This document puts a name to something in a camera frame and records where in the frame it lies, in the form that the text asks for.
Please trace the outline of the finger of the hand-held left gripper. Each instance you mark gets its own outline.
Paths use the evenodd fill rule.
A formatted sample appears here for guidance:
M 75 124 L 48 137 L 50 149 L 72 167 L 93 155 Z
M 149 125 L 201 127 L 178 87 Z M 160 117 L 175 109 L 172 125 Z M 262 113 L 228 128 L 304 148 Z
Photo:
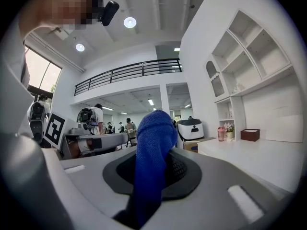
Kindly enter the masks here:
M 123 145 L 128 139 L 129 137 L 126 133 L 83 135 L 78 136 L 78 147 L 81 152 L 102 152 Z

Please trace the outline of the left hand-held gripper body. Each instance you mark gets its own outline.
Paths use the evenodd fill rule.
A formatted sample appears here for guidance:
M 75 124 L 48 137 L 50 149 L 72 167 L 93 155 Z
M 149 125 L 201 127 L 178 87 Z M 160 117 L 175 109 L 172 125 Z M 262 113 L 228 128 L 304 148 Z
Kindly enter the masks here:
M 71 136 L 71 130 L 78 128 L 78 123 L 58 113 L 51 113 L 48 118 L 44 139 L 57 149 L 63 160 L 72 159 L 66 136 Z

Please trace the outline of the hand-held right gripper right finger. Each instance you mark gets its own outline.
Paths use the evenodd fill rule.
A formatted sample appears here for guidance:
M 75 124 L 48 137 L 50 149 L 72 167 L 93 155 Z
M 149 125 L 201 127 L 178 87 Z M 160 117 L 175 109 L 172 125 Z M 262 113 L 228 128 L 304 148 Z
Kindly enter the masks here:
M 181 182 L 188 186 L 199 174 L 200 182 L 185 198 L 163 202 L 145 230 L 268 230 L 293 198 L 224 160 L 178 148 L 171 153 L 196 166 Z

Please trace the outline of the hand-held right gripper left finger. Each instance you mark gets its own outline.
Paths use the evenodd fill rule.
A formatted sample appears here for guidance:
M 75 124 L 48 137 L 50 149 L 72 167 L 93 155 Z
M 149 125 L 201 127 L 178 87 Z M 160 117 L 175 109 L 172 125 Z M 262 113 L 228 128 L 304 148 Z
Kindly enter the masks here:
M 127 226 L 135 149 L 61 161 L 72 186 L 69 213 L 76 230 L 134 230 Z

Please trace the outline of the blue cloth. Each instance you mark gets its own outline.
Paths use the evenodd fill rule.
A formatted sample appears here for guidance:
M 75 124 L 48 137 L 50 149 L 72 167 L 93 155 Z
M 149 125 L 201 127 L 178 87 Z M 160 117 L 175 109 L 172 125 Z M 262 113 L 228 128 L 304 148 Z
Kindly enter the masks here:
M 155 110 L 145 116 L 137 130 L 134 205 L 142 227 L 160 207 L 165 187 L 166 157 L 177 140 L 168 113 Z

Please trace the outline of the white desk with drawers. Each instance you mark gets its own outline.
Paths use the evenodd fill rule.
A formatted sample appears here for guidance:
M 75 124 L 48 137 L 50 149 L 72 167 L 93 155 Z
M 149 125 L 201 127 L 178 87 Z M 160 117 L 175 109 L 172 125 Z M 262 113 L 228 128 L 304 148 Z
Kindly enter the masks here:
M 302 143 L 270 141 L 218 141 L 198 143 L 198 153 L 227 161 L 246 173 L 289 193 L 299 185 L 304 151 Z

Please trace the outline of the brown cardboard box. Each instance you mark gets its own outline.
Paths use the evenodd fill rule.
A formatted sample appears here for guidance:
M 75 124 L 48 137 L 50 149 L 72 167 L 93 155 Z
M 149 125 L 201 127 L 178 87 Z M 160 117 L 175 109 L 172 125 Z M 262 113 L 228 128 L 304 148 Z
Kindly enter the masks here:
M 199 140 L 185 141 L 183 142 L 183 149 L 198 153 L 198 143 Z

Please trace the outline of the large window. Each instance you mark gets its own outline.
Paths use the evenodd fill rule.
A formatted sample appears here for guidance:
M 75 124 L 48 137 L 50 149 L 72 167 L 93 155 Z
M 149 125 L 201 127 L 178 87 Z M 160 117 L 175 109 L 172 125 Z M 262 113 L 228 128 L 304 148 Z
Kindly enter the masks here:
M 27 46 L 25 57 L 30 73 L 28 91 L 33 96 L 43 94 L 52 99 L 62 68 Z

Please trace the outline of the pink flowers in pot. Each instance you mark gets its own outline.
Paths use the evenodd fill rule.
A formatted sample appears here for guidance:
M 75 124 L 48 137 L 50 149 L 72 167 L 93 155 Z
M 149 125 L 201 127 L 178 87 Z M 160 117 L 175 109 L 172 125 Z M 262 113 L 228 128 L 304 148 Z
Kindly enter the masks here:
M 234 123 L 224 124 L 225 135 L 228 140 L 233 140 L 235 138 L 235 125 Z

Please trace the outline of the brown tissue box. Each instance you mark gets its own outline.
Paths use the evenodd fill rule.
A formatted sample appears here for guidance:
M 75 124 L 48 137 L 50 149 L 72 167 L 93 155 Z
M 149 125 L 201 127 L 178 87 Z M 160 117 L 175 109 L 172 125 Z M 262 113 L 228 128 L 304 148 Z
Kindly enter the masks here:
M 260 138 L 259 129 L 245 129 L 240 132 L 241 139 L 256 142 Z

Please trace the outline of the white robot with black lid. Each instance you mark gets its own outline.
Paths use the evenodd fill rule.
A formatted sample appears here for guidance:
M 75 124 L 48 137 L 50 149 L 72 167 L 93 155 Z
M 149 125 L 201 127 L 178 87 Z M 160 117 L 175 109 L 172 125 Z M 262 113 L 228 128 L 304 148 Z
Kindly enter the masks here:
M 196 118 L 178 121 L 177 131 L 183 142 L 204 138 L 202 122 Z

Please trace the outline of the person's light grey shirt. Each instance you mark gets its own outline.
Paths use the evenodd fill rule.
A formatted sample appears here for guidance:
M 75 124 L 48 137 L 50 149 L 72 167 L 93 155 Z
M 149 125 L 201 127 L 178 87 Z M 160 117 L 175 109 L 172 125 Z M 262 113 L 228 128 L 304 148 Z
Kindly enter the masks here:
M 28 92 L 29 71 L 24 41 L 18 25 L 0 43 L 0 132 L 33 138 L 27 110 L 33 101 Z

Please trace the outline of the black balcony railing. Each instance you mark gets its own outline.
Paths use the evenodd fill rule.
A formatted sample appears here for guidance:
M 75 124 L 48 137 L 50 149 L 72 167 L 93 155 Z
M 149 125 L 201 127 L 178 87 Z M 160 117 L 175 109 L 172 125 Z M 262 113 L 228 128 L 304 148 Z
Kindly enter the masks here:
M 165 73 L 182 72 L 179 58 L 138 62 L 105 71 L 75 85 L 74 96 L 114 82 Z

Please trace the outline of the white shelf hutch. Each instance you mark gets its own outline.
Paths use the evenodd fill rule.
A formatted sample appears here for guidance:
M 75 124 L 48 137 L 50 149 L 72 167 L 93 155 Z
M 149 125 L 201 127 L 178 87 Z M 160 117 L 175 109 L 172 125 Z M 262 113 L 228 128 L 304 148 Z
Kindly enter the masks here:
M 237 10 L 205 64 L 218 111 L 219 125 L 234 123 L 235 138 L 246 129 L 242 97 L 294 73 L 278 42 L 252 17 Z M 244 90 L 234 93 L 239 83 Z M 227 119 L 226 112 L 233 118 Z

